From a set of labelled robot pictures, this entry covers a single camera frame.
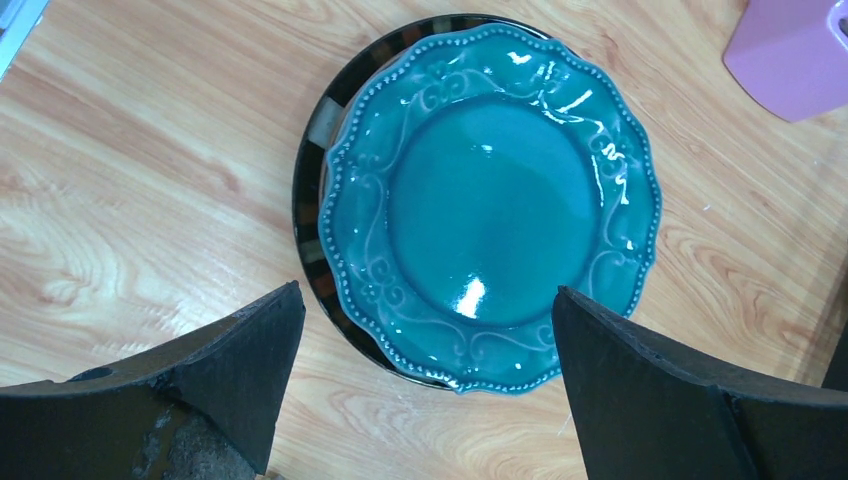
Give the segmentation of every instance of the pink container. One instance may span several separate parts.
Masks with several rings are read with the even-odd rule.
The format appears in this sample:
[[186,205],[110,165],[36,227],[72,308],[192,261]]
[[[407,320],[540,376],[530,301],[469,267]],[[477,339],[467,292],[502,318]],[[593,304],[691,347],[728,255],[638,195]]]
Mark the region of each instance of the pink container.
[[789,122],[848,105],[848,0],[750,0],[724,64]]

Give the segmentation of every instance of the teal plate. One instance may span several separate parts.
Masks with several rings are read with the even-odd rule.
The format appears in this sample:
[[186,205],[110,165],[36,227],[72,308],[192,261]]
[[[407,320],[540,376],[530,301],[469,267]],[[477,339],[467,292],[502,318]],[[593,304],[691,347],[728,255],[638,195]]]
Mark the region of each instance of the teal plate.
[[632,313],[661,193],[600,69],[488,24],[416,43],[351,105],[319,234],[343,310],[399,370],[523,393],[561,373],[557,286]]

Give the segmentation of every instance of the wood grain surface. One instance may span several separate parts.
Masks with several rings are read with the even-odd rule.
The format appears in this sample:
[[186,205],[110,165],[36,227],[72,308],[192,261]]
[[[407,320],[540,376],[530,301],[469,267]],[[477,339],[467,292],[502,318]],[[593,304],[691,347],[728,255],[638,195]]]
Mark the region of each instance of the wood grain surface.
[[[665,211],[634,320],[818,384],[848,313],[848,110],[791,125],[740,89],[721,54],[744,5],[54,0],[0,84],[0,384],[65,380],[305,286],[292,169],[325,85],[382,34],[462,11],[558,36],[644,122]],[[275,472],[585,477],[561,381],[519,398],[416,386],[304,296]]]

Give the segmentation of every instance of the black plate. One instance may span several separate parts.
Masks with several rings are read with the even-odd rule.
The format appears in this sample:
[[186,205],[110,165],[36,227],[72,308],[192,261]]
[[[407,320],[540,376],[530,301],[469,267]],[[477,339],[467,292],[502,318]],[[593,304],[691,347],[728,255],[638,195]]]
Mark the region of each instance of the black plate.
[[477,27],[485,23],[503,23],[520,28],[539,38],[549,35],[529,25],[508,18],[483,14],[455,14],[427,18],[401,27],[369,45],[359,52],[330,82],[321,96],[300,142],[294,168],[292,193],[292,217],[294,236],[300,261],[318,303],[333,324],[363,355],[384,369],[412,382],[434,388],[448,386],[432,380],[421,379],[399,371],[383,355],[377,342],[354,324],[342,311],[330,265],[324,257],[318,239],[319,191],[323,182],[324,154],[330,145],[331,131],[338,125],[348,103],[362,85],[381,67],[412,46],[418,40],[436,33],[456,32]]

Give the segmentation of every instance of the wooden table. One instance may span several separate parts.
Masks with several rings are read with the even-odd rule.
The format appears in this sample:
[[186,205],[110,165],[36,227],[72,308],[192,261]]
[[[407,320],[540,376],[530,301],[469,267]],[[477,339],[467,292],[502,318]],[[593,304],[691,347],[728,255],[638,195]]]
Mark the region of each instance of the wooden table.
[[[848,110],[790,125],[737,86],[721,54],[744,3],[54,0],[0,84],[0,384],[64,380],[306,287],[292,169],[324,86],[397,26],[484,9],[606,69],[651,136],[665,216],[634,320],[817,384],[846,310]],[[561,381],[519,398],[413,385],[304,294],[273,470],[585,476]]]

